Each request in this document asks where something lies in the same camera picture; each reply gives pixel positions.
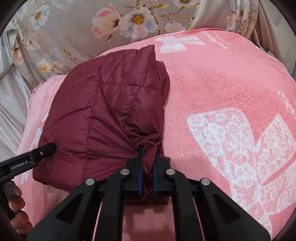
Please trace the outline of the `person's left hand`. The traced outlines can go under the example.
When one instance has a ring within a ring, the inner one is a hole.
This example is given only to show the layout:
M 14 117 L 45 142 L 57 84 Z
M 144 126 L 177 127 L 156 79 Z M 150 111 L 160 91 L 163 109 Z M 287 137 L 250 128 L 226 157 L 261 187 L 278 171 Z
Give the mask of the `person's left hand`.
M 26 235 L 32 230 L 33 226 L 29 221 L 28 215 L 22 211 L 25 207 L 25 201 L 18 186 L 15 186 L 14 193 L 14 197 L 9 200 L 9 207 L 13 212 L 16 212 L 16 216 L 10 221 L 10 224 L 17 233 Z

